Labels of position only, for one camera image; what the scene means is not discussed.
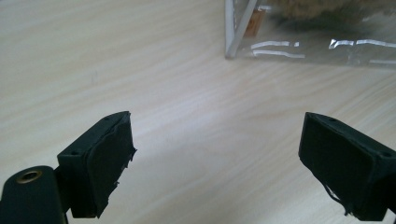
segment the transparent container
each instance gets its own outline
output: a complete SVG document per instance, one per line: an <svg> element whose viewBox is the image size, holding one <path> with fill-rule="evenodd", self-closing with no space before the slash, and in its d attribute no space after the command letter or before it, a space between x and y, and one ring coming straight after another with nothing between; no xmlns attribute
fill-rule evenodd
<svg viewBox="0 0 396 224"><path fill-rule="evenodd" d="M226 0L226 57L396 68L396 0Z"/></svg>

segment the black mount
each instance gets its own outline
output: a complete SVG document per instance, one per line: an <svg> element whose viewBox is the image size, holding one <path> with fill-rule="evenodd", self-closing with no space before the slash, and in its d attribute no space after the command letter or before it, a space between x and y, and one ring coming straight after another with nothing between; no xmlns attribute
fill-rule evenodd
<svg viewBox="0 0 396 224"><path fill-rule="evenodd" d="M109 115L58 155L59 167L35 166L10 177L3 188L0 223L67 223L99 217L136 149L130 113Z"/></svg>
<svg viewBox="0 0 396 224"><path fill-rule="evenodd" d="M396 213L396 152L345 123L306 113L299 156L329 195L361 221Z"/></svg>

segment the wooden table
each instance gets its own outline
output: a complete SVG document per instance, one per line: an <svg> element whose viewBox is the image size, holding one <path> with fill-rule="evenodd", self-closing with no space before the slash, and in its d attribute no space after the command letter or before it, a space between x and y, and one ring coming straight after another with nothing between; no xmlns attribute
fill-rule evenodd
<svg viewBox="0 0 396 224"><path fill-rule="evenodd" d="M298 158L304 112L396 149L394 71L227 61L223 1L0 1L0 76L2 183L132 113L134 161L72 224L359 223Z"/></svg>

